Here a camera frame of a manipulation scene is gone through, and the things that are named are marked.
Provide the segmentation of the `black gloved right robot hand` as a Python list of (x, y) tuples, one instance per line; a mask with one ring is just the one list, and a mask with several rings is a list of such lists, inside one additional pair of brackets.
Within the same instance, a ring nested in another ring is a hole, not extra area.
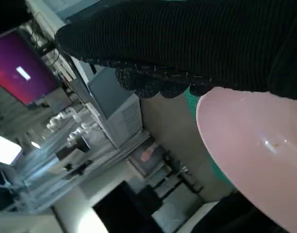
[(129, 0), (55, 34), (140, 98), (215, 87), (297, 100), (297, 0)]

